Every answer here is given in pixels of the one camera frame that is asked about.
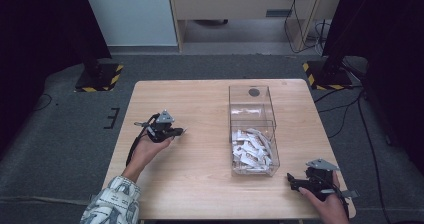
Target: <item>clear plastic box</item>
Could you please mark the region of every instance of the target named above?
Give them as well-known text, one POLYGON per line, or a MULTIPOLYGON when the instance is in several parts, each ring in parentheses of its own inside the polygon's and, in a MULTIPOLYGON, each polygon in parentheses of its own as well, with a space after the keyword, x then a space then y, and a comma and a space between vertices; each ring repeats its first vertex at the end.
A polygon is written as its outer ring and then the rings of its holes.
POLYGON ((280 167, 268 86, 229 87, 232 172, 273 176, 280 167))

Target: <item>printed shirt sleeve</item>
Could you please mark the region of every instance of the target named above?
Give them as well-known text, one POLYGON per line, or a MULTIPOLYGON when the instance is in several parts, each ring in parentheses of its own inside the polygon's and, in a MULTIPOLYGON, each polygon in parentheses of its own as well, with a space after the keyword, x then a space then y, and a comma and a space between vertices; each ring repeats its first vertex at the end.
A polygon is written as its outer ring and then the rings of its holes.
POLYGON ((131 180, 117 176, 87 206, 80 224, 132 224, 138 219, 140 188, 131 180))

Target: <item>hand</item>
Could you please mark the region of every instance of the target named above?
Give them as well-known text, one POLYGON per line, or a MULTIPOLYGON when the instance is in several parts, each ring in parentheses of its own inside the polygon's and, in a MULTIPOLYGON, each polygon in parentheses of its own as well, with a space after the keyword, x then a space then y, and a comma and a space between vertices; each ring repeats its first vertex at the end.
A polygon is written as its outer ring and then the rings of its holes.
POLYGON ((173 139, 174 137, 170 137, 163 142, 154 143, 147 135, 142 136, 134 150, 130 163, 128 163, 128 166, 122 173, 122 176, 133 182, 137 182, 140 173, 144 170, 147 164, 153 160, 156 154, 167 148, 173 139))
MULTIPOLYGON (((337 178, 337 173, 333 171, 333 183, 340 187, 339 179, 337 178)), ((316 196, 305 188, 299 188, 300 193, 305 196, 309 202, 315 207, 318 211, 321 220, 325 224, 346 224, 349 223, 349 220, 346 216, 345 210, 340 199, 336 194, 329 195, 324 202, 320 201, 316 196)))

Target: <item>wooden table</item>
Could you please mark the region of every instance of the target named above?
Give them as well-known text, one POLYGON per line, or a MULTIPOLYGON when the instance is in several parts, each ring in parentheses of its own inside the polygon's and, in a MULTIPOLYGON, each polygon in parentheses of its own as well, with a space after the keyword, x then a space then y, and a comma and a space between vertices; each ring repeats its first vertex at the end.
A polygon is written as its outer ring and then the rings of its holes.
MULTIPOLYGON (((134 122, 167 109, 173 127, 188 128, 142 172, 140 218, 307 219, 318 218, 287 173, 305 179, 305 163, 323 158, 337 165, 304 80, 140 81, 136 84, 110 162, 104 187, 125 167, 141 131, 134 122), (273 177, 232 176, 229 86, 269 86, 276 119, 280 168, 273 177)), ((339 173, 341 190, 346 189, 339 173)), ((356 214, 353 203, 350 216, 356 214)))

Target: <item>finger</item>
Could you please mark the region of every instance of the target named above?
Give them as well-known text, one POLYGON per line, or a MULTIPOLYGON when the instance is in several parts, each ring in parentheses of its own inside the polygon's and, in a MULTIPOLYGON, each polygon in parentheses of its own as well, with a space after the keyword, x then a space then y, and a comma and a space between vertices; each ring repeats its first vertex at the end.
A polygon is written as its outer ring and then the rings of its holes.
POLYGON ((337 176, 337 172, 333 171, 333 183, 336 187, 340 188, 339 177, 337 176))
POLYGON ((156 145, 157 147, 159 147, 160 149, 164 149, 164 148, 168 147, 168 146, 171 144, 171 142, 172 142, 173 140, 174 140, 174 139, 173 139, 172 137, 168 137, 168 138, 167 138, 167 139, 165 139, 163 142, 155 143, 155 145, 156 145))
POLYGON ((309 202, 315 206, 316 208, 322 204, 322 202, 308 189, 299 187, 299 192, 302 193, 304 197, 306 197, 309 202))

